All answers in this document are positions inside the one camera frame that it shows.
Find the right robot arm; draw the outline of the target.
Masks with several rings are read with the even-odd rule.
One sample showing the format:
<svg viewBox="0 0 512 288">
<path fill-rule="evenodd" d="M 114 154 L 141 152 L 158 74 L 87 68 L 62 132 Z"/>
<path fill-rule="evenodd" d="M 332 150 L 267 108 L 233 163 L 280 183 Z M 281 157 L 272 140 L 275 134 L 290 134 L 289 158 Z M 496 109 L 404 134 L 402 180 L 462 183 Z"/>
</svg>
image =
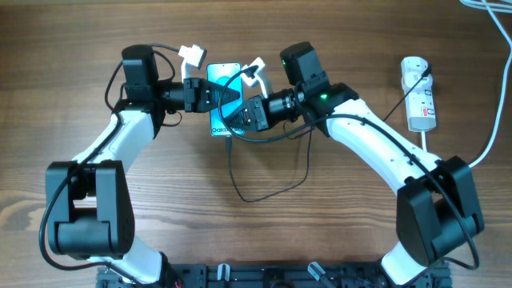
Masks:
<svg viewBox="0 0 512 288">
<path fill-rule="evenodd" d="M 380 260 L 386 280 L 408 286 L 484 229 L 471 168 L 459 157 L 443 160 L 401 136 L 344 83 L 331 83 L 308 42 L 285 48 L 280 58 L 290 88 L 263 89 L 222 122 L 233 136 L 254 142 L 256 133 L 302 118 L 364 160 L 397 198 L 398 243 Z"/>
</svg>

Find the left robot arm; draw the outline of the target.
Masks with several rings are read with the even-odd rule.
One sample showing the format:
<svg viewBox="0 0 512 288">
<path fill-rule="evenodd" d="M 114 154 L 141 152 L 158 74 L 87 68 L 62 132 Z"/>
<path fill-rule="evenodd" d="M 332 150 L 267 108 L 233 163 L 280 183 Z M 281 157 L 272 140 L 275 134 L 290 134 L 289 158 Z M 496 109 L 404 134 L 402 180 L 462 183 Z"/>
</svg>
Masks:
<svg viewBox="0 0 512 288">
<path fill-rule="evenodd" d="M 125 81 L 118 100 L 108 104 L 110 124 L 73 159 L 47 167 L 38 244 L 49 265 L 65 255 L 74 260 L 72 270 L 103 267 L 112 285 L 182 285 L 167 256 L 136 235 L 126 172 L 164 127 L 167 115 L 206 113 L 219 101 L 232 102 L 238 93 L 190 76 L 206 56 L 197 45 L 178 48 L 181 66 L 160 78 L 156 57 L 165 50 L 160 43 L 125 48 L 115 69 Z"/>
</svg>

